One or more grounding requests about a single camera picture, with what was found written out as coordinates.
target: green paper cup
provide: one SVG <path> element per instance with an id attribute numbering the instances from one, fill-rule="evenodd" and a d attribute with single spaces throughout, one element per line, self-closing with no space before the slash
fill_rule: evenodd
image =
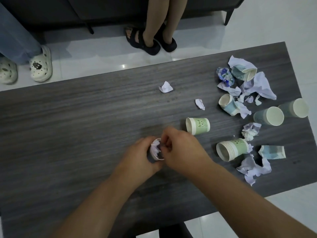
<path id="1" fill-rule="evenodd" d="M 244 139 L 222 141 L 216 145 L 216 150 L 223 161 L 229 162 L 246 153 L 248 151 L 248 143 Z"/>
<path id="2" fill-rule="evenodd" d="M 253 115 L 253 120 L 255 123 L 279 126 L 284 121 L 284 114 L 278 107 L 270 107 L 257 111 Z"/>
<path id="3" fill-rule="evenodd" d="M 209 132 L 210 123 L 207 118 L 186 118 L 187 132 L 198 135 Z"/>
<path id="4" fill-rule="evenodd" d="M 298 98 L 294 101 L 278 106 L 285 117 L 306 118 L 308 116 L 308 105 L 304 99 Z"/>

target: tabletop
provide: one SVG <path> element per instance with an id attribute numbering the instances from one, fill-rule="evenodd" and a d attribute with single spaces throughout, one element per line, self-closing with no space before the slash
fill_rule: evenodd
<path id="1" fill-rule="evenodd" d="M 236 170 L 243 157 L 224 162 L 216 154 L 218 142 L 241 137 L 252 121 L 218 105 L 226 92 L 217 88 L 216 69 L 227 67 L 231 55 L 263 71 L 277 95 L 261 98 L 260 106 L 246 103 L 252 113 L 301 97 L 284 42 L 0 92 L 4 236 L 47 236 L 109 177 L 126 147 L 140 137 L 160 136 L 168 125 L 184 129 L 186 117 L 210 120 L 210 132 L 197 139 L 216 163 L 244 181 Z M 164 94 L 158 86 L 165 81 L 174 90 Z M 195 99 L 202 99 L 205 111 Z M 317 181 L 308 118 L 263 126 L 251 144 L 256 161 L 261 145 L 282 145 L 287 156 L 271 160 L 272 172 L 256 178 L 252 189 L 261 196 Z M 131 195 L 110 236 L 138 235 L 216 211 L 193 184 L 165 167 Z"/>

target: blue printed cup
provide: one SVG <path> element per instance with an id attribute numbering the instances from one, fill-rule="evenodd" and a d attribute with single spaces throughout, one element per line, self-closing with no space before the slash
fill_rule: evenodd
<path id="1" fill-rule="evenodd" d="M 231 73 L 234 77 L 237 79 L 243 80 L 243 81 L 250 81 L 254 78 L 256 75 L 257 69 L 256 68 L 246 68 L 243 65 L 236 65 L 232 67 Z"/>
<path id="2" fill-rule="evenodd" d="M 240 112 L 240 109 L 236 106 L 233 96 L 230 94 L 225 94 L 219 99 L 220 107 L 226 111 L 231 116 L 235 116 Z"/>
<path id="3" fill-rule="evenodd" d="M 279 126 L 284 121 L 284 114 L 278 107 L 270 107 L 253 115 L 255 123 Z"/>
<path id="4" fill-rule="evenodd" d="M 308 116 L 308 105 L 304 99 L 298 98 L 294 101 L 278 106 L 285 117 L 305 118 Z"/>

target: dark gray sofa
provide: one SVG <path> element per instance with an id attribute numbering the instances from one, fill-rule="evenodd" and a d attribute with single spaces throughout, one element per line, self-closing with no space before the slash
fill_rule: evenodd
<path id="1" fill-rule="evenodd" d="M 183 17 L 226 11 L 225 25 L 244 0 L 188 0 Z M 0 0 L 29 30 L 145 21 L 148 0 Z"/>

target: leg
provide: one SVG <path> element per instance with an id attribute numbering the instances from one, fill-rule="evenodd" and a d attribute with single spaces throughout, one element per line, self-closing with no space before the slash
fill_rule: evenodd
<path id="1" fill-rule="evenodd" d="M 193 238 L 185 223 L 180 223 L 159 229 L 160 238 Z"/>
<path id="2" fill-rule="evenodd" d="M 159 28 L 165 20 L 169 6 L 169 1 L 170 0 L 149 0 L 146 18 L 146 28 L 143 32 L 143 39 L 147 47 L 153 46 L 154 35 L 157 33 L 157 31 L 159 30 Z M 132 29 L 126 30 L 128 38 L 131 35 L 131 30 Z M 135 35 L 135 41 L 137 43 L 139 42 L 138 34 L 139 32 L 137 31 Z"/>
<path id="3" fill-rule="evenodd" d="M 171 44 L 174 31 L 184 13 L 187 0 L 170 0 L 166 27 L 163 31 L 165 43 Z"/>
<path id="4" fill-rule="evenodd" d="M 226 20 L 224 22 L 224 25 L 226 26 L 231 18 L 231 15 L 233 13 L 234 9 L 227 11 Z"/>
<path id="5" fill-rule="evenodd" d="M 0 52 L 17 64 L 23 64 L 42 50 L 34 37 L 0 3 Z"/>

